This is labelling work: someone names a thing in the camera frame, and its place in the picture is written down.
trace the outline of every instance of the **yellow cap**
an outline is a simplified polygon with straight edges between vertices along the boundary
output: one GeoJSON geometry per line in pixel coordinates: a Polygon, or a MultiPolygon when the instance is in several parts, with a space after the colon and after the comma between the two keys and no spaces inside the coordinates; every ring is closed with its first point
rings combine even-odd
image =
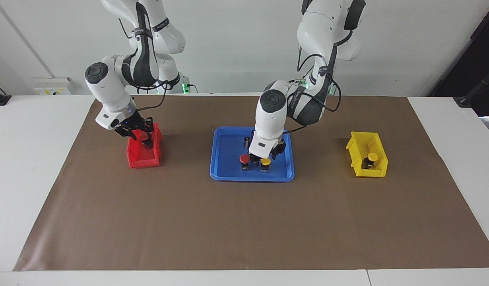
{"type": "Polygon", "coordinates": [[[375,153],[368,153],[368,160],[372,162],[377,162],[379,161],[379,156],[375,153]]]}
{"type": "Polygon", "coordinates": [[[260,163],[264,166],[269,166],[271,165],[271,159],[261,159],[260,163]]]}

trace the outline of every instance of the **yellow container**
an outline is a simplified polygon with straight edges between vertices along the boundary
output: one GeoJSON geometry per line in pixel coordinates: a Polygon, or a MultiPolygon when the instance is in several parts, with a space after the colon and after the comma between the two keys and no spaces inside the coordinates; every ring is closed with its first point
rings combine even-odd
{"type": "Polygon", "coordinates": [[[386,177],[388,158],[379,138],[374,132],[350,132],[352,137],[347,144],[352,164],[357,177],[386,177]],[[365,164],[373,161],[373,166],[364,168],[365,164]]]}

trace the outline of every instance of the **robotic arm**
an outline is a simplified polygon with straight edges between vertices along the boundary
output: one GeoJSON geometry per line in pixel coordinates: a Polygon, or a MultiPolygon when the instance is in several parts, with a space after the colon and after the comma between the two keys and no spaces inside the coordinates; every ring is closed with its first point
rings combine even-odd
{"type": "Polygon", "coordinates": [[[365,5],[364,0],[304,0],[297,40],[299,53],[304,49],[315,57],[313,72],[303,80],[306,84],[277,80],[266,87],[257,103],[251,156],[275,159],[285,150],[287,117],[302,126],[322,118],[336,58],[353,60],[359,54],[359,42],[351,36],[365,5]]]}
{"type": "Polygon", "coordinates": [[[170,24],[161,0],[101,0],[101,3],[110,13],[133,25],[128,38],[135,52],[127,56],[107,56],[87,68],[87,86],[103,104],[96,121],[103,128],[135,140],[132,131],[142,130],[149,136],[143,143],[151,148],[152,118],[140,116],[125,86],[161,88],[165,93],[182,92],[182,85],[188,78],[177,71],[170,54],[183,52],[186,41],[170,24]]]}

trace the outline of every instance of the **white table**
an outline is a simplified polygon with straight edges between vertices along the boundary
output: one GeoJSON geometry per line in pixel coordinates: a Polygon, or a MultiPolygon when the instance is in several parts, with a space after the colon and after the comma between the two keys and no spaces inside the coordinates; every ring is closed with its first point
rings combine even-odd
{"type": "MultiPolygon", "coordinates": [[[[488,129],[452,99],[409,100],[489,239],[488,129]]],[[[0,107],[0,286],[489,285],[489,269],[11,272],[92,102],[93,96],[15,96],[0,107]]]]}

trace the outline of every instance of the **brown mat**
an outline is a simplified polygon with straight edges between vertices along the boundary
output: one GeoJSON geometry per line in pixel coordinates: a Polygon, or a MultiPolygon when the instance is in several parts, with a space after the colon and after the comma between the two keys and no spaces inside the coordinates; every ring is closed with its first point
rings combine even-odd
{"type": "Polygon", "coordinates": [[[213,181],[213,130],[252,126],[256,104],[168,97],[143,112],[160,122],[162,167],[130,170],[94,103],[15,270],[489,267],[489,242],[406,98],[345,97],[294,133],[291,183],[213,181]],[[379,132],[386,178],[354,177],[351,131],[379,132]]]}

